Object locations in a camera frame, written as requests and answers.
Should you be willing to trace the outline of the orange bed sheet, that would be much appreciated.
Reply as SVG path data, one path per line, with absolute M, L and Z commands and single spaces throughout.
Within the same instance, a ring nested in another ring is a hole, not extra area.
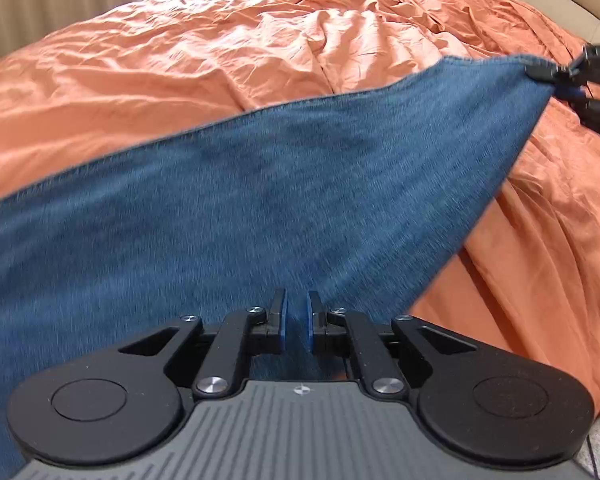
M 99 155 L 445 55 L 567 63 L 520 0 L 145 0 L 0 61 L 0 198 Z M 600 409 L 600 136 L 552 101 L 420 318 L 576 376 Z

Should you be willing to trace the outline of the blue denim jeans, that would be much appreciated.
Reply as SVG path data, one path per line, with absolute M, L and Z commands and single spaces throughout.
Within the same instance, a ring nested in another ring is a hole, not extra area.
M 21 460 L 7 399 L 24 378 L 180 314 L 289 298 L 383 320 L 460 250 L 554 89 L 530 58 L 442 58 L 380 89 L 261 108 L 92 160 L 0 200 L 0 479 Z

